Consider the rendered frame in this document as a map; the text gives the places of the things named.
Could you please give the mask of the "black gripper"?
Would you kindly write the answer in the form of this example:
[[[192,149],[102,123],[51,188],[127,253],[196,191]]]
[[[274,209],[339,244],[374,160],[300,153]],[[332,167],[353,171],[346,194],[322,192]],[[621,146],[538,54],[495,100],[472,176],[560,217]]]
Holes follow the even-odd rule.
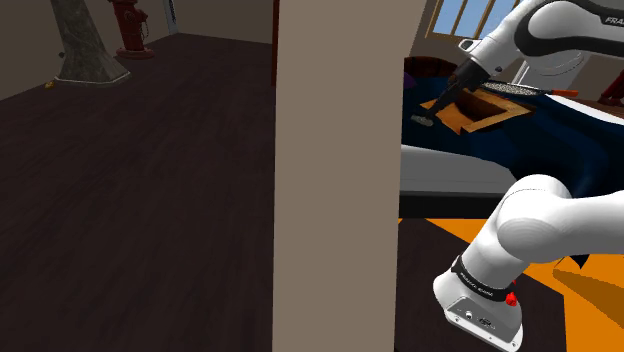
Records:
[[[453,103],[462,89],[475,91],[490,78],[490,74],[472,58],[467,58],[450,76],[446,85],[435,103],[427,110],[425,117],[433,119],[438,112]]]

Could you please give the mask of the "open brown cardboard box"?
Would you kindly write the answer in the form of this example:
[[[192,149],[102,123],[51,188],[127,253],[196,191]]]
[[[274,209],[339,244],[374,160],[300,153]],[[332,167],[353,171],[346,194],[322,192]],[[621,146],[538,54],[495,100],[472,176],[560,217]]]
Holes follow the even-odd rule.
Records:
[[[473,133],[515,117],[532,116],[536,108],[482,89],[464,90],[458,99],[436,117],[458,135]]]

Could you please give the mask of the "orange rug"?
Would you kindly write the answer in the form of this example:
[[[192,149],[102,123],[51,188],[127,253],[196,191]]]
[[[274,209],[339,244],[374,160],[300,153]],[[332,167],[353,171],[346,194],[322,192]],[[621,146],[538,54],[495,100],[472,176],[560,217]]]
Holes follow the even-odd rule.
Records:
[[[425,219],[469,243],[481,219]],[[534,264],[523,274],[564,298],[567,352],[624,352],[624,255]]]

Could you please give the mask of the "red hydrant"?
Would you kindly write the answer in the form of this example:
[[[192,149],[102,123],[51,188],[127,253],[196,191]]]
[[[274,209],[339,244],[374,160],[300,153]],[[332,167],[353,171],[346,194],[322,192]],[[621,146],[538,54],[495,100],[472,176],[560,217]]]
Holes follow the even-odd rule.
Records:
[[[112,4],[118,23],[123,46],[116,54],[125,59],[145,60],[155,56],[153,50],[144,45],[143,24],[148,15],[136,7],[138,0],[107,0]]]

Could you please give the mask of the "window with wooden frame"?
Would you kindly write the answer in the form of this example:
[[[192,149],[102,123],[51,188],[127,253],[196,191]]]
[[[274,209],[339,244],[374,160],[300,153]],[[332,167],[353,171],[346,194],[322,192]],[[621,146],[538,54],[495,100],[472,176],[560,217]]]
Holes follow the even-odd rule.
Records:
[[[482,39],[523,0],[437,0],[426,35]]]

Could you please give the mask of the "grey stone pedestal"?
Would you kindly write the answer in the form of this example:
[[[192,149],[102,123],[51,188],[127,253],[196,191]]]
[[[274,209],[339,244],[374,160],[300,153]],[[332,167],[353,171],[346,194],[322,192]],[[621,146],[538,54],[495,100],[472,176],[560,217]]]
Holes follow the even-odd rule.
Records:
[[[106,50],[84,0],[50,0],[64,49],[56,82],[110,87],[131,77]]]

